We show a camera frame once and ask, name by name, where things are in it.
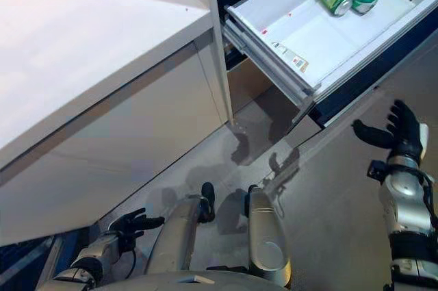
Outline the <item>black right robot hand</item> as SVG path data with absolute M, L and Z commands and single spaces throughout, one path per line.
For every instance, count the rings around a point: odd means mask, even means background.
M 424 146 L 420 138 L 420 122 L 401 100 L 395 100 L 387 116 L 386 130 L 365 125 L 357 119 L 352 123 L 356 137 L 381 149 L 389 149 L 390 156 L 407 156 L 419 166 Z

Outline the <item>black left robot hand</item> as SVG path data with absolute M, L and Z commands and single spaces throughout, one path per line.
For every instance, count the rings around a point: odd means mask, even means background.
M 125 238 L 138 238 L 143 235 L 144 231 L 156 229 L 164 223 L 165 218 L 163 216 L 148 217 L 146 209 L 140 208 L 117 218 L 109 225 L 108 230 L 117 231 Z

